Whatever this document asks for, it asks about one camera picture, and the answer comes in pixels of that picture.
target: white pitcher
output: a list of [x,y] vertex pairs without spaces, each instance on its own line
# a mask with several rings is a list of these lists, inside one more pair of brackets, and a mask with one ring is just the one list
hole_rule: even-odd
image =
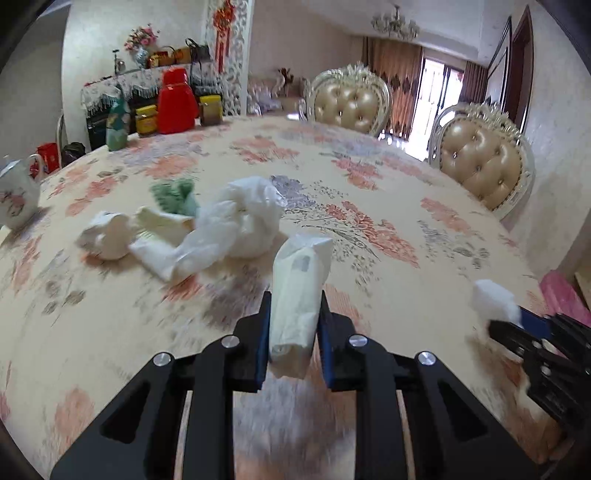
[[[39,162],[39,173],[33,180],[30,168],[33,162]],[[10,160],[4,157],[0,168],[0,226],[10,230],[19,230],[37,212],[43,177],[43,158],[34,154],[26,160]]]

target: metal screw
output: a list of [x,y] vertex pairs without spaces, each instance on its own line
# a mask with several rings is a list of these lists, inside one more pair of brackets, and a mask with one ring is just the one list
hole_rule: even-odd
[[228,335],[227,337],[222,338],[222,346],[224,348],[234,348],[238,346],[240,343],[240,339],[236,335]]
[[437,361],[437,357],[433,355],[431,352],[421,352],[418,354],[418,361],[421,362],[423,365],[433,365]]
[[355,348],[360,348],[368,344],[368,340],[363,335],[355,334],[349,337],[349,343]]
[[154,365],[156,365],[157,367],[163,367],[164,365],[168,365],[171,360],[172,360],[172,357],[170,356],[169,353],[161,352],[161,353],[158,353],[154,357],[153,361],[154,361]]

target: glass jar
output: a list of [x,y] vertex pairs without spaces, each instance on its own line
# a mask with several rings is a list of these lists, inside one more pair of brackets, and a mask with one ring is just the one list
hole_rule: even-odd
[[204,127],[222,123],[222,97],[220,95],[204,95],[199,98],[199,118]]
[[158,111],[155,105],[148,105],[135,111],[135,129],[142,136],[151,135],[158,130]]

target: yellow lid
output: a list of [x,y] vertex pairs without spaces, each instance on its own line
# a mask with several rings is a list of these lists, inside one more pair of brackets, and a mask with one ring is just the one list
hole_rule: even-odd
[[143,106],[135,111],[136,115],[154,115],[158,113],[155,105]]
[[203,95],[202,97],[199,97],[199,101],[201,103],[221,102],[222,97],[220,95]]

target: brown curtain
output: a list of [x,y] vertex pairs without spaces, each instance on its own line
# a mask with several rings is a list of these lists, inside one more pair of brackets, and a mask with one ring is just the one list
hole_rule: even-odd
[[484,102],[487,83],[488,69],[471,61],[467,62],[459,101],[466,103]]
[[417,104],[423,48],[413,43],[369,38],[363,52],[369,59],[370,70],[382,77],[392,91],[394,101],[387,131],[392,129],[396,137],[407,140]]

